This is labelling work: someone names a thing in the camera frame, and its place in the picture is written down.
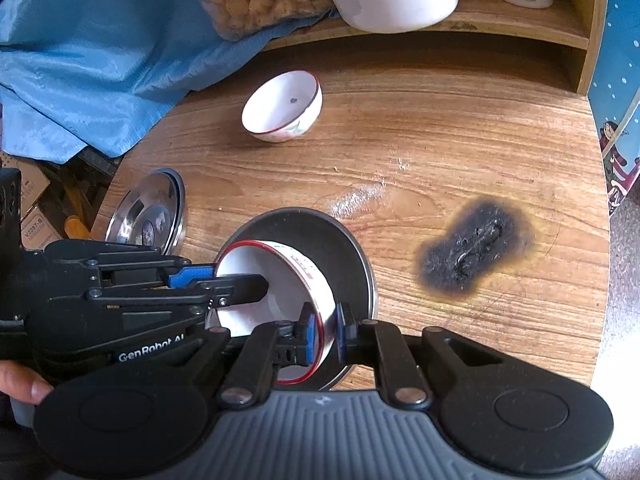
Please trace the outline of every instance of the cardboard box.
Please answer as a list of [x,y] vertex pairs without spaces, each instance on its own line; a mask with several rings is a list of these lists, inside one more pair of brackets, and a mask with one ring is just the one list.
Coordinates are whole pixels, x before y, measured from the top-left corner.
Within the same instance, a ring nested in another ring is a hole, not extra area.
[[62,237],[47,220],[42,211],[35,206],[20,224],[22,244],[25,248],[44,249],[51,242],[62,240]]
[[[2,121],[0,120],[0,139],[2,138]],[[49,185],[49,179],[35,162],[26,158],[17,158],[0,150],[0,162],[3,168],[18,168],[22,173],[22,189],[20,190],[20,218],[24,218],[29,209],[36,203]]]

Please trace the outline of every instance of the burn mark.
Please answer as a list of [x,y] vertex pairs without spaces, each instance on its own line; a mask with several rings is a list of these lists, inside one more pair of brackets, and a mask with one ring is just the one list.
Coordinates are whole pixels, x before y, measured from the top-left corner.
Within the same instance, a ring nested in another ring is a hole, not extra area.
[[477,203],[444,238],[423,245],[418,256],[420,280],[439,292],[467,295],[499,262],[523,255],[528,231],[514,210],[489,200]]

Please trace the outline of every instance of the black bowl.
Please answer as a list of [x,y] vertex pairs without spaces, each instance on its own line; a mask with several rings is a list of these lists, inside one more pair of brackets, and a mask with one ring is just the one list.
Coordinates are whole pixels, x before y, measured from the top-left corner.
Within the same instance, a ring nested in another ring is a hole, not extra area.
[[[238,240],[266,240],[299,250],[318,266],[337,302],[348,302],[356,321],[377,314],[378,292],[373,269],[348,229],[325,213],[304,207],[284,207],[249,220],[220,250]],[[281,390],[327,390],[351,367],[340,364],[336,343],[316,373],[295,386]]]

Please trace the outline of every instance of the white mug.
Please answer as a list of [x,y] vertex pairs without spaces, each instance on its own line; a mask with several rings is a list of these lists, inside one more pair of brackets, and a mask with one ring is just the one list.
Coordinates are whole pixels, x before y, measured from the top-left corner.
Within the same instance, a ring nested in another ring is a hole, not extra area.
[[292,247],[263,240],[240,240],[218,255],[216,276],[260,274],[269,282],[267,295],[257,303],[217,310],[220,325],[231,337],[249,335],[271,321],[297,321],[306,301],[316,311],[314,361],[310,366],[293,365],[278,373],[278,384],[306,381],[324,362],[335,338],[335,301],[331,287],[316,264]]

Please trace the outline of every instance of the metal screw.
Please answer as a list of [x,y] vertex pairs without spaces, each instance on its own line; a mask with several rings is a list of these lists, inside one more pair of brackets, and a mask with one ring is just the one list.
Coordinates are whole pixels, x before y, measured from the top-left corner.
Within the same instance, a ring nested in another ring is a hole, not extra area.
[[427,393],[420,388],[398,388],[396,399],[403,404],[420,404],[427,400]]
[[239,404],[242,406],[253,399],[254,395],[246,388],[227,388],[222,392],[220,398],[227,404]]

